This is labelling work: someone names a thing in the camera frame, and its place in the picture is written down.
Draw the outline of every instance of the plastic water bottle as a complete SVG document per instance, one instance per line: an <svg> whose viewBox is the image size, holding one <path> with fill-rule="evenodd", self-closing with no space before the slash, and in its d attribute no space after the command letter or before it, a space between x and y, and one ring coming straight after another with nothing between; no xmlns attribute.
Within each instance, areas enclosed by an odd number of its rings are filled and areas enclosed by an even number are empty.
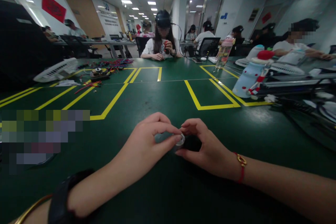
<svg viewBox="0 0 336 224"><path fill-rule="evenodd" d="M232 92L238 97L250 98L252 95L249 89L258 81L267 64L273 63L273 60L271 60L273 55L274 52L264 50L258 53L257 58L252 58L237 80Z"/></svg>
<svg viewBox="0 0 336 224"><path fill-rule="evenodd" d="M232 46L235 44L236 39L232 36L227 36L224 41L222 42L219 52L217 54L217 69L224 69L226 62L228 61L228 57L230 55Z"/></svg>
<svg viewBox="0 0 336 224"><path fill-rule="evenodd" d="M256 58L258 53L265 50L265 47L263 45L256 45L252 48L252 50L248 53L246 59L250 60L252 58Z"/></svg>

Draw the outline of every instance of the white sign board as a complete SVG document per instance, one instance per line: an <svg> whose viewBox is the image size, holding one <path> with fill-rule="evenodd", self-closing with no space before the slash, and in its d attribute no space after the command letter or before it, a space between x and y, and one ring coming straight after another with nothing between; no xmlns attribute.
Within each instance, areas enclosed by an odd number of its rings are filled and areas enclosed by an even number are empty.
<svg viewBox="0 0 336 224"><path fill-rule="evenodd" d="M121 32L115 7L104 0L92 0L94 8L106 35L120 35Z"/></svg>

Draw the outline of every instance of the person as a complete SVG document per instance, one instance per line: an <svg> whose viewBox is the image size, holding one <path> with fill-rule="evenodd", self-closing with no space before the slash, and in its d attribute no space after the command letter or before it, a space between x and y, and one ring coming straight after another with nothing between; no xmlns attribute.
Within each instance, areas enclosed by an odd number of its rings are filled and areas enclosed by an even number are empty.
<svg viewBox="0 0 336 224"><path fill-rule="evenodd" d="M186 35L186 40L190 40L190 41L194 41L197 37L197 33L196 33L196 25L191 25L189 31L187 32Z"/></svg>
<svg viewBox="0 0 336 224"><path fill-rule="evenodd" d="M243 30L244 30L244 27L242 25L238 25L237 27L232 29L231 36L234 37L236 41L234 42L234 45L231 48L230 56L235 56L236 46L244 42L245 38L242 37Z"/></svg>
<svg viewBox="0 0 336 224"><path fill-rule="evenodd" d="M85 32L81 28L76 27L74 22L72 22L70 19L65 19L64 24L70 28L68 34L65 35L82 37L86 39Z"/></svg>
<svg viewBox="0 0 336 224"><path fill-rule="evenodd" d="M152 24L148 20L145 20L142 23L143 33L137 34L137 37L154 37L155 36L154 33L150 32L151 27Z"/></svg>
<svg viewBox="0 0 336 224"><path fill-rule="evenodd" d="M164 132L173 135L156 143L155 135ZM228 150L201 119L188 119L178 129L167 116L158 112L136 125L122 149L108 164L76 182L65 194L68 197L65 210L73 212L76 218L88 217L147 174L181 140L182 133L197 136L202 146L199 152L180 149L175 153L177 156L214 176L240 181L268 194L315 223L336 223L333 207L336 205L336 180L238 156ZM51 201L30 212L24 224L46 223ZM62 206L58 205L54 210L62 209Z"/></svg>
<svg viewBox="0 0 336 224"><path fill-rule="evenodd" d="M204 28L204 32L200 33L197 38L194 40L194 44L198 44L197 45L197 50L200 49L201 44L203 42L203 39L206 37L215 37L215 35L211 32L211 21L205 21L202 25L202 27Z"/></svg>
<svg viewBox="0 0 336 224"><path fill-rule="evenodd" d="M151 58L162 61L165 58L181 58L180 43L173 36L170 15L166 10L160 10L156 16L155 36L147 41L141 58Z"/></svg>
<svg viewBox="0 0 336 224"><path fill-rule="evenodd" d="M273 45L273 38L275 37L274 33L275 23L269 23L264 26L261 30L261 34L258 34L253 40L252 44L256 45L263 45L266 49Z"/></svg>
<svg viewBox="0 0 336 224"><path fill-rule="evenodd" d="M325 54L322 51L309 48L303 43L298 43L298 40L309 32L313 32L319 28L319 22L314 19L303 19L293 23L292 27L283 35L283 41L276 43L273 47L275 56L284 56L293 49L301 49L305 51L307 57L318 58L322 60L335 59L335 55Z"/></svg>

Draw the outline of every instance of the red string bracelet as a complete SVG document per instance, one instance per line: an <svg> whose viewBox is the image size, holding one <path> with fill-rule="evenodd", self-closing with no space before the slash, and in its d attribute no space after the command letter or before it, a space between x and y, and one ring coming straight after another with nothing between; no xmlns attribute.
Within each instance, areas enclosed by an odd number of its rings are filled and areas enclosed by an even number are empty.
<svg viewBox="0 0 336 224"><path fill-rule="evenodd" d="M247 165L247 162L246 160L240 156L239 154L237 154L236 152L234 152L234 154L237 155L237 159L238 159L238 162L241 164L241 176L240 176L240 179L238 180L238 184L241 184L243 179L244 179L244 174L245 174L245 165Z"/></svg>

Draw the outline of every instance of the computer monitor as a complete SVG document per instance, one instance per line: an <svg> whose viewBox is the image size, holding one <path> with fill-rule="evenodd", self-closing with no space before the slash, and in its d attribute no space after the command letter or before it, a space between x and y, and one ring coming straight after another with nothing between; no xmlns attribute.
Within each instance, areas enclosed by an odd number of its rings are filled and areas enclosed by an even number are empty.
<svg viewBox="0 0 336 224"><path fill-rule="evenodd" d="M36 75L63 60L22 5L2 0L0 41L1 91L32 86Z"/></svg>

